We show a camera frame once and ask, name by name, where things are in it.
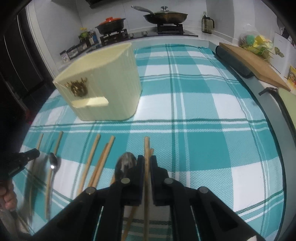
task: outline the gold deer emblem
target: gold deer emblem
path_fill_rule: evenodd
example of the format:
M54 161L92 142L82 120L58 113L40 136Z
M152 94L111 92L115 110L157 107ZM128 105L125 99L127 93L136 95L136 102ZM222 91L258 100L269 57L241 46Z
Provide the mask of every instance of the gold deer emblem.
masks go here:
M78 80L71 81L70 84L67 82L65 86L70 88L74 96L83 97L87 95L87 87L84 84L85 82L87 82L87 78L85 79L81 78L81 81L78 81Z

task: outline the gas stove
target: gas stove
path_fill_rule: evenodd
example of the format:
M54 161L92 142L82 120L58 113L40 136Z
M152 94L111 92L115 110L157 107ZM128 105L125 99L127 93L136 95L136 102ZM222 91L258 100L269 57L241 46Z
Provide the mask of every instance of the gas stove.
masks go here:
M102 48L103 46L106 46L106 45L130 40L130 39L155 37L155 36L172 36L172 35L198 37L197 34L184 30L182 24L157 25L157 28L153 28L152 30L133 32L133 33L128 33L126 29L123 29L120 32L110 33L110 34L101 36L100 37L101 43L94 45L88 52Z

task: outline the checkered tablecloth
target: checkered tablecloth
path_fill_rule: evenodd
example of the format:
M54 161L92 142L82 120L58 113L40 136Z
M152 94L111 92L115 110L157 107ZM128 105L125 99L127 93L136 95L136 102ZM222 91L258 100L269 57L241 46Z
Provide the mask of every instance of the checkered tablecloth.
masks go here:
M57 156L51 216L76 197L76 190L97 133L98 147L86 178L111 135L115 141L97 188L109 186L117 158L144 153L150 137L158 165L187 187L208 187L267 240L274 240L283 207L283 175L279 154L263 112L242 80L208 48L159 45L134 51L143 86L135 115L126 121L79 120L56 90L36 116L21 151L35 148L44 133L34 175L29 165L14 177L18 210L28 215L28 186L35 204L32 233L45 225L47 153L63 131ZM126 208L125 217L129 215ZM170 240L169 208L153 207L150 240ZM128 240L142 240L143 209L133 220Z

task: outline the stove burner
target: stove burner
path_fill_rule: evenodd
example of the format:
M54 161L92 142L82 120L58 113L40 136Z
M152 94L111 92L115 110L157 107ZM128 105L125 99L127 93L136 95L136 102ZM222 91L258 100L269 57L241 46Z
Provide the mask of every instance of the stove burner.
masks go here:
M174 25L157 25L158 34L180 34L183 35L183 24L174 24Z
M128 32L126 29L114 33L109 33L100 37L102 46L121 42L125 39L128 39Z

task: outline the metal rivet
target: metal rivet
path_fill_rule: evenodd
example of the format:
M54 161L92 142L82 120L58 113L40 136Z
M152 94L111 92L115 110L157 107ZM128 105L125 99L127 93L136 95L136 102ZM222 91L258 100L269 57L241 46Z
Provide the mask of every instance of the metal rivet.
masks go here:
M171 179L171 178L166 178L165 180L164 180L164 182L166 183L166 184L172 184L173 183L173 179Z
M125 178L121 179L121 182L122 182L123 184L128 184L128 183L130 182L130 179L127 178L127 177L125 177Z
M207 192L209 191L209 189L206 188L206 187L200 187L198 190L199 190L201 193L207 193Z
M94 187L88 187L87 189L85 189L85 192L87 194L93 194L96 191L96 189Z

